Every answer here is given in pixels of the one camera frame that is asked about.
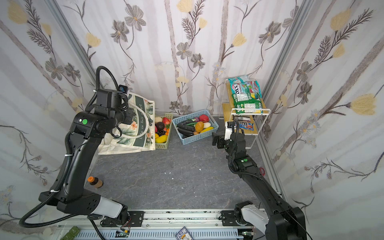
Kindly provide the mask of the cream floral tote bag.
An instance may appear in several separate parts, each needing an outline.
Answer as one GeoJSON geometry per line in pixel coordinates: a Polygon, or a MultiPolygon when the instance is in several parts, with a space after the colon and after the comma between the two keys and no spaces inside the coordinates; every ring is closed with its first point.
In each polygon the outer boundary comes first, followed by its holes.
{"type": "Polygon", "coordinates": [[[130,94],[129,106],[134,110],[132,123],[120,124],[114,130],[114,138],[106,134],[98,147],[99,155],[131,154],[154,151],[155,144],[155,102],[130,94]]]}

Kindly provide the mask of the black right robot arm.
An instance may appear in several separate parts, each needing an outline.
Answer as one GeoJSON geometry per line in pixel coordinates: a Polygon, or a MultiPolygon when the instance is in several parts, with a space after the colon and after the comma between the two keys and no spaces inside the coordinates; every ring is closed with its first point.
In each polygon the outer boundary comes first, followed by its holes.
{"type": "Polygon", "coordinates": [[[303,211],[287,203],[264,178],[256,162],[247,154],[244,134],[233,132],[225,138],[213,133],[212,137],[212,145],[227,152],[230,171],[251,188],[264,206],[261,211],[254,204],[237,205],[237,222],[253,225],[267,240],[306,240],[309,235],[303,211]]]}

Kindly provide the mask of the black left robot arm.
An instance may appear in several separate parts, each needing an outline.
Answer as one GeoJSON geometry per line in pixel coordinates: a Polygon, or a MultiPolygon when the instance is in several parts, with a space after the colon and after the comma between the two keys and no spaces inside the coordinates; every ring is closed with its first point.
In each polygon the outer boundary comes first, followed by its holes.
{"type": "Polygon", "coordinates": [[[127,206],[84,188],[92,159],[106,134],[113,134],[120,124],[130,125],[135,113],[129,107],[128,88],[118,85],[111,71],[99,66],[96,89],[83,112],[78,113],[65,137],[66,154],[55,183],[39,196],[40,203],[19,220],[23,228],[40,228],[75,216],[94,220],[104,217],[116,226],[130,220],[127,206]],[[27,223],[42,207],[54,206],[66,216],[43,223],[27,223]]]}

